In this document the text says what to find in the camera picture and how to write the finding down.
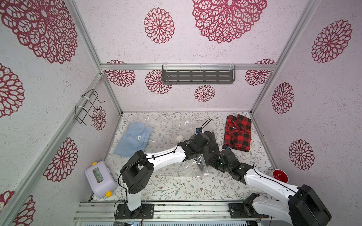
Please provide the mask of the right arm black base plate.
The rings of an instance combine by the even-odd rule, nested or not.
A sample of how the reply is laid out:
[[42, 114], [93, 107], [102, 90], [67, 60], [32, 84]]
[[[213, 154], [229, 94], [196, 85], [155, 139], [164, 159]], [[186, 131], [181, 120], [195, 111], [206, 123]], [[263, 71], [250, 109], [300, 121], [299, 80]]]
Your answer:
[[252, 207], [253, 201], [259, 196], [259, 194], [252, 193], [242, 202], [229, 203], [228, 207], [231, 218], [268, 218], [268, 215], [261, 215]]

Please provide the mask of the clear plastic vacuum bag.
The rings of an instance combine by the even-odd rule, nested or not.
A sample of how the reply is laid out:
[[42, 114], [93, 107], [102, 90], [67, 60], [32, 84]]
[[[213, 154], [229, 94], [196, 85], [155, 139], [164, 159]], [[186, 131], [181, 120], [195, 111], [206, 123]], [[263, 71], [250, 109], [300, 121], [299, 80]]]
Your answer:
[[224, 172], [224, 164], [220, 159], [219, 146], [214, 141], [214, 134], [203, 131], [211, 121], [208, 119], [201, 127], [196, 128], [191, 139], [180, 142], [171, 149], [158, 153], [137, 150], [120, 170], [120, 177], [131, 182], [147, 182], [156, 170], [192, 159], [201, 159], [201, 170], [212, 166]]

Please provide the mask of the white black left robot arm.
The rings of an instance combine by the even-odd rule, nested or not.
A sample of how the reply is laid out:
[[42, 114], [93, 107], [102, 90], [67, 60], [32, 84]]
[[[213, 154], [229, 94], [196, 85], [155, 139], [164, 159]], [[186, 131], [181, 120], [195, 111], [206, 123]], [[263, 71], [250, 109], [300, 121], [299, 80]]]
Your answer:
[[133, 212], [141, 207], [141, 191], [148, 184], [154, 171], [175, 163], [192, 160], [203, 153], [209, 137], [200, 132], [190, 140], [158, 153], [137, 151], [120, 170], [119, 180], [126, 191], [125, 204]]

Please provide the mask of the dark grey shirt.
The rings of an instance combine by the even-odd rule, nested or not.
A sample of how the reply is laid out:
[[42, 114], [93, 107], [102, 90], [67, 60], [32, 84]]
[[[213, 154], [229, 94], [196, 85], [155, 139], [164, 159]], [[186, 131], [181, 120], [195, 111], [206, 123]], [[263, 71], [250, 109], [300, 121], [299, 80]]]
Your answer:
[[218, 171], [224, 172], [222, 162], [220, 160], [220, 151], [215, 134], [213, 132], [206, 131], [205, 134], [208, 137], [208, 143], [203, 147], [203, 157], [206, 166], [211, 166]]

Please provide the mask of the red black plaid shirt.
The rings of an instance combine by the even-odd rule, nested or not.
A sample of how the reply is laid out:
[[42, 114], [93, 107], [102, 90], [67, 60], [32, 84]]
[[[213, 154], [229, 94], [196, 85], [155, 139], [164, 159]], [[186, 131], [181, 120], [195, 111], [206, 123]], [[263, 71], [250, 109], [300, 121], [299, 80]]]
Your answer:
[[249, 152], [251, 146], [252, 121], [242, 115], [229, 115], [226, 119], [224, 145], [243, 152]]

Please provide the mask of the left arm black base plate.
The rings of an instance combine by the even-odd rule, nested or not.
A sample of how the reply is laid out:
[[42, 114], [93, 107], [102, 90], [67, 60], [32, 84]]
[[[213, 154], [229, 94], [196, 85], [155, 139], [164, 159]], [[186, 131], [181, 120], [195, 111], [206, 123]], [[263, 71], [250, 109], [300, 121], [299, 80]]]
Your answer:
[[136, 210], [130, 211], [126, 204], [119, 204], [116, 209], [115, 219], [153, 219], [154, 208], [154, 204], [142, 203]]

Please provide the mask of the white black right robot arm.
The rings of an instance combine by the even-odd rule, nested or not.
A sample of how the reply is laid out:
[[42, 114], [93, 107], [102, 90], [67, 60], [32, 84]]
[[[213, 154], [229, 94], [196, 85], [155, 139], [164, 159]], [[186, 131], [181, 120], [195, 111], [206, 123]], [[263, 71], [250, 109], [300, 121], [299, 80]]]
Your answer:
[[269, 200], [252, 193], [242, 203], [243, 215], [268, 215], [293, 226], [326, 226], [330, 222], [330, 212], [310, 186], [295, 186], [267, 176], [255, 165], [240, 163], [230, 148], [223, 149], [218, 157], [215, 161], [218, 170], [273, 197]]

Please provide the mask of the light blue shirt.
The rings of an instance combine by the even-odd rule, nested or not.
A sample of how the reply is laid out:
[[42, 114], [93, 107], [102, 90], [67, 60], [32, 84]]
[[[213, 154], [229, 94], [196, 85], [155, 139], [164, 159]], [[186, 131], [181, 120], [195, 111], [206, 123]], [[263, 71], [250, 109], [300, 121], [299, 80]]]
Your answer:
[[144, 151], [153, 128], [141, 122], [131, 122], [122, 136], [114, 154], [131, 157], [137, 151]]

